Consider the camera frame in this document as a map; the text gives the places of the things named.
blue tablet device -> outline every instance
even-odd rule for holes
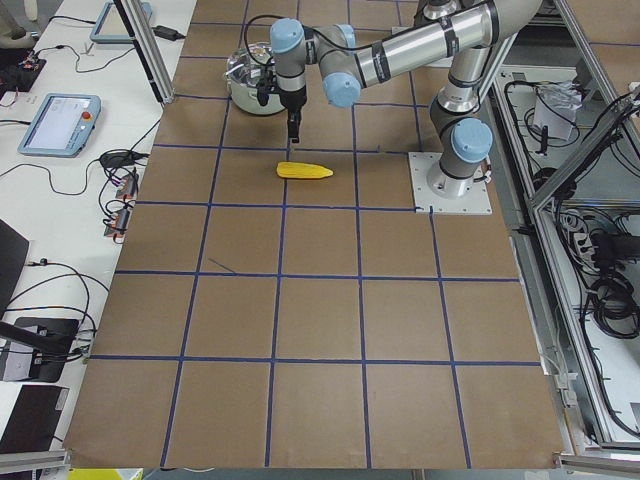
[[[142,9],[147,15],[147,20],[151,20],[153,13],[151,5],[148,2],[142,2]],[[95,43],[131,43],[131,37],[113,2],[107,2],[104,5],[89,38]]]
[[[100,115],[95,95],[48,94],[29,125],[18,152],[44,157],[75,157]]]

light blue circular cap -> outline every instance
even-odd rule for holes
[[[287,53],[304,38],[302,24],[293,18],[281,18],[271,25],[271,49],[274,53]]]
[[[347,47],[355,48],[356,46],[356,32],[351,25],[340,24],[336,25],[344,35],[344,39],[347,41]]]
[[[477,118],[465,118],[453,127],[451,145],[456,155],[467,163],[478,163],[489,155],[493,144],[491,129]]]
[[[360,82],[356,77],[345,72],[327,75],[322,81],[324,93],[329,103],[336,107],[348,108],[360,98]]]

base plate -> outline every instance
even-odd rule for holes
[[[431,190],[427,185],[427,172],[431,165],[440,160],[441,153],[411,152],[409,153],[409,167],[411,169],[411,183],[413,185],[413,200],[417,213],[449,214],[449,215],[491,215],[491,202],[484,182],[474,183],[471,190],[462,198],[448,200]],[[478,167],[476,177],[482,176]]]

